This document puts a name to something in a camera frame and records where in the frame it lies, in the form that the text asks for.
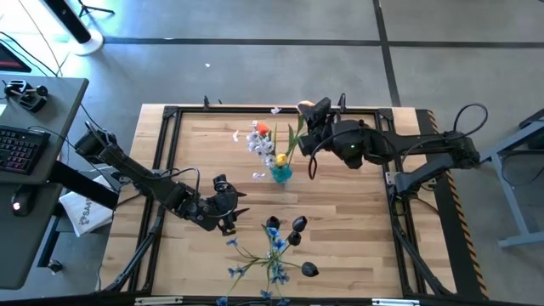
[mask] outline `white bag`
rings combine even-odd
[[[110,187],[108,181],[101,175],[93,181]],[[63,195],[59,200],[74,226],[77,237],[111,222],[111,209],[75,192]]]

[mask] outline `wooden table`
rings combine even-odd
[[[139,117],[132,158],[151,167],[165,105],[143,105]],[[419,133],[413,108],[394,108],[399,134]],[[343,116],[374,122],[371,116]],[[239,208],[249,207],[236,223],[238,242],[250,252],[264,255],[268,242],[260,227],[275,215],[281,222],[282,237],[288,235],[291,221],[304,215],[309,219],[300,246],[291,247],[286,261],[301,264],[314,262],[320,269],[315,278],[303,276],[296,268],[288,269],[291,280],[281,288],[288,297],[401,297],[399,271],[393,234],[388,215],[382,168],[365,162],[359,170],[349,170],[332,153],[320,152],[319,168],[314,181],[308,178],[307,157],[295,151],[294,174],[285,184],[273,182],[270,175],[254,181],[255,172],[266,173],[262,162],[247,152],[246,135],[252,120],[278,124],[278,147],[287,146],[287,123],[296,127],[296,116],[271,114],[183,114],[174,166],[198,167],[201,171],[201,194],[212,196],[212,178],[225,173],[239,191],[248,194],[240,199]],[[240,131],[240,142],[232,139]],[[170,139],[172,125],[167,132]],[[165,152],[168,152],[168,141]],[[162,165],[166,164],[167,153]],[[405,169],[411,170],[426,161],[425,156],[410,156]],[[194,185],[192,173],[177,179]],[[132,187],[122,190],[120,200],[135,194]],[[435,205],[434,194],[421,191],[423,200]],[[119,207],[111,227],[100,276],[107,285],[133,256],[145,199]],[[419,249],[431,270],[451,291],[455,291],[450,260],[439,216],[421,202],[412,201],[412,215]],[[223,296],[233,284],[228,267],[247,262],[218,230],[206,232],[190,221],[167,213],[162,232],[153,295]],[[413,266],[407,259],[412,287]],[[144,259],[139,287],[147,267]],[[259,296],[266,287],[263,268],[251,269],[240,281],[232,296]]]

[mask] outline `small teal vase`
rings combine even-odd
[[[279,184],[284,184],[292,176],[291,165],[273,167],[270,169],[270,172],[276,183]]]

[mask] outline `desk leg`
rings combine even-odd
[[[49,180],[62,184],[67,189],[109,209],[113,209],[116,206],[117,199],[119,198],[117,193],[107,189],[102,184],[94,182],[92,179],[87,178],[60,161],[54,163]]]

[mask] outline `gray floor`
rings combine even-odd
[[[116,10],[83,18],[113,37],[378,39],[371,0],[86,3]],[[544,3],[536,0],[382,0],[381,5],[391,40],[544,41]],[[488,106],[490,119],[473,136],[479,149],[515,131],[544,105],[542,48],[392,48],[391,54],[401,104],[434,110],[440,128],[451,129],[467,103]],[[226,104],[295,104],[325,95],[337,99],[345,92],[349,105],[391,105],[380,47],[106,44],[89,57],[69,55],[63,72],[90,80],[83,103],[124,150],[130,149],[144,103],[201,103],[207,95]],[[461,126],[468,130],[481,113],[465,115]],[[85,120],[79,113],[71,139],[81,136]],[[533,169],[544,161],[534,163]],[[89,169],[73,152],[70,165]],[[544,243],[507,250],[496,243],[518,231],[495,171],[484,166],[454,174],[490,296],[543,304]],[[526,195],[543,183],[540,178],[518,190],[525,214],[540,229],[544,204]],[[55,276],[34,269],[23,289],[0,291],[0,299],[91,292],[106,239],[63,234],[54,257],[68,269]]]

